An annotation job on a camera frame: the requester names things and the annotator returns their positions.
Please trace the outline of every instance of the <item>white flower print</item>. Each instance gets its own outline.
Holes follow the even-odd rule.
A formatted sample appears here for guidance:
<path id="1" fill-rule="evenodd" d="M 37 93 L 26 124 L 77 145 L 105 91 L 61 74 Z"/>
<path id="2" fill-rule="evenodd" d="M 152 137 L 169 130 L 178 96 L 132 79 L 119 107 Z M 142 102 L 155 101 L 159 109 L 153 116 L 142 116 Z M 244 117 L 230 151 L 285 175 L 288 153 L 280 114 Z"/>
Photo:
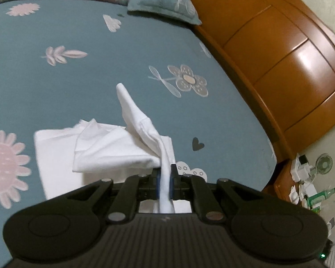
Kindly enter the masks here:
<path id="1" fill-rule="evenodd" d="M 276 164 L 276 163 L 277 163 L 277 156 L 276 156 L 276 154 L 275 154 L 275 151 L 274 151 L 272 142 L 270 141 L 269 138 L 267 138 L 267 140 L 268 140 L 268 144 L 269 144 L 269 146 L 270 146 L 270 148 L 271 148 L 271 150 L 272 150 L 272 158 L 274 159 L 275 164 Z"/>
<path id="2" fill-rule="evenodd" d="M 189 166 L 183 161 L 176 162 L 176 167 L 178 168 L 178 173 L 181 175 L 184 174 L 197 175 L 202 177 L 207 182 L 207 175 L 205 171 L 203 171 L 201 168 L 194 168 L 193 170 L 191 170 Z"/>
<path id="3" fill-rule="evenodd" d="M 181 65 L 181 67 L 178 68 L 173 65 L 168 65 L 167 68 L 175 76 L 176 86 L 179 90 L 188 92 L 192 88 L 199 96 L 208 96 L 206 80 L 202 76 L 194 75 L 190 67 Z"/>
<path id="4" fill-rule="evenodd" d="M 166 88 L 170 91 L 170 93 L 172 93 L 175 97 L 181 98 L 181 93 L 177 90 L 177 88 L 174 87 L 171 83 L 167 82 L 167 80 L 169 79 L 167 80 L 162 79 L 159 72 L 157 71 L 155 67 L 149 65 L 149 69 L 151 73 L 155 76 L 155 78 L 151 76 L 148 76 L 148 78 L 161 81 L 166 86 Z"/>
<path id="5" fill-rule="evenodd" d="M 55 66 L 56 62 L 67 63 L 64 56 L 71 59 L 80 59 L 86 57 L 87 55 L 87 53 L 79 50 L 65 50 L 64 46 L 58 46 L 55 49 L 50 46 L 46 49 L 46 55 L 41 57 L 47 59 L 47 62 L 50 65 Z"/>
<path id="6" fill-rule="evenodd" d="M 28 185 L 19 180 L 17 176 L 28 176 L 31 170 L 23 165 L 30 161 L 27 155 L 19 155 L 24 149 L 23 143 L 16 143 L 16 135 L 10 133 L 6 136 L 0 130 L 0 204 L 11 208 L 11 201 L 20 201 L 20 194 L 17 191 L 27 191 Z"/>
<path id="7" fill-rule="evenodd" d="M 117 29 L 122 24 L 118 19 L 112 18 L 109 15 L 104 14 L 103 18 L 110 32 L 117 32 Z"/>
<path id="8" fill-rule="evenodd" d="M 40 8 L 38 4 L 33 3 L 25 3 L 16 5 L 10 8 L 10 11 L 6 14 L 10 16 L 24 16 L 24 15 L 30 15 L 32 13 L 35 13 Z"/>
<path id="9" fill-rule="evenodd" d="M 200 41 L 200 46 L 202 48 L 202 51 L 205 53 L 205 55 L 208 58 L 211 58 L 212 57 L 211 53 L 209 52 L 209 50 L 207 49 L 207 47 L 201 41 Z"/>
<path id="10" fill-rule="evenodd" d="M 183 4 L 182 0 L 178 0 L 175 4 L 175 11 L 178 11 L 180 8 L 180 4 Z"/>
<path id="11" fill-rule="evenodd" d="M 183 0 L 178 0 L 175 4 L 175 11 L 178 11 L 180 9 L 180 5 L 183 5 L 186 7 L 186 11 L 188 11 L 188 14 L 190 16 L 195 15 L 196 10 L 191 0 L 186 0 L 185 2 Z"/>

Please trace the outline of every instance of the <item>small fan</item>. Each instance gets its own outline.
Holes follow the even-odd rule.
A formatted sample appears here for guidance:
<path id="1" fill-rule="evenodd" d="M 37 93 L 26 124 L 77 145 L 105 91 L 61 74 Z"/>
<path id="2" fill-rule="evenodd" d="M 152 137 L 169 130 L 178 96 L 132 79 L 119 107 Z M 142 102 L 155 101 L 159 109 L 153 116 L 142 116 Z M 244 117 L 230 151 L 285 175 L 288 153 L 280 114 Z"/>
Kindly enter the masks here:
<path id="1" fill-rule="evenodd" d="M 314 175 L 316 173 L 325 175 L 329 173 L 333 167 L 333 159 L 327 153 L 321 154 L 315 162 L 315 167 L 310 170 L 310 174 Z"/>

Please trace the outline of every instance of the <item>folded white cloth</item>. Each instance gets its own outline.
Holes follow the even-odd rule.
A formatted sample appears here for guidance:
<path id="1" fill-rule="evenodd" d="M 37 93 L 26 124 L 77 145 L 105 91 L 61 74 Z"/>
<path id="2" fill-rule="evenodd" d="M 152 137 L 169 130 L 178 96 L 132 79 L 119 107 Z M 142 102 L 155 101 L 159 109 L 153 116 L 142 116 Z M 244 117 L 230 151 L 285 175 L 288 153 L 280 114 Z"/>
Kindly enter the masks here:
<path id="1" fill-rule="evenodd" d="M 35 133 L 36 161 L 47 199 L 103 178 L 115 182 L 161 167 L 160 199 L 155 212 L 173 213 L 169 199 L 171 138 L 160 136 L 122 84 L 117 95 L 127 127 L 81 120 L 73 128 Z"/>

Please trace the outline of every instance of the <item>metal rivet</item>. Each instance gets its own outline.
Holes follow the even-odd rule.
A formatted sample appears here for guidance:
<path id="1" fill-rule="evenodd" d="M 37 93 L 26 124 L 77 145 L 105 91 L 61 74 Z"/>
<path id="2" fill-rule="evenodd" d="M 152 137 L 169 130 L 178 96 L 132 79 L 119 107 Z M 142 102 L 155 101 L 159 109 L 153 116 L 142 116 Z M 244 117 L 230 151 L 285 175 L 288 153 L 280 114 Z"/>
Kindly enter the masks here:
<path id="1" fill-rule="evenodd" d="M 206 218 L 212 221 L 219 221 L 224 218 L 224 214 L 219 211 L 210 211 L 206 214 Z"/>
<path id="2" fill-rule="evenodd" d="M 121 222 L 125 220 L 125 214 L 116 211 L 114 213 L 110 213 L 108 215 L 108 219 L 112 222 Z"/>

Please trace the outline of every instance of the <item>green bottle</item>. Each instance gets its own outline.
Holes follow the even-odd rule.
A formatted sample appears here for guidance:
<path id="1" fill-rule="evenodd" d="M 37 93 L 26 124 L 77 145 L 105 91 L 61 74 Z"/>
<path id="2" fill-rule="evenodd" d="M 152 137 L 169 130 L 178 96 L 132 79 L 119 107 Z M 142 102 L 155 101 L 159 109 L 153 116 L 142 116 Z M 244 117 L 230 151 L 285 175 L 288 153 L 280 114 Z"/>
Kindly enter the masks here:
<path id="1" fill-rule="evenodd" d="M 312 207 L 315 204 L 322 202 L 323 200 L 328 199 L 332 194 L 335 193 L 335 188 L 327 189 L 325 191 L 319 192 L 311 197 L 308 197 L 308 206 Z"/>

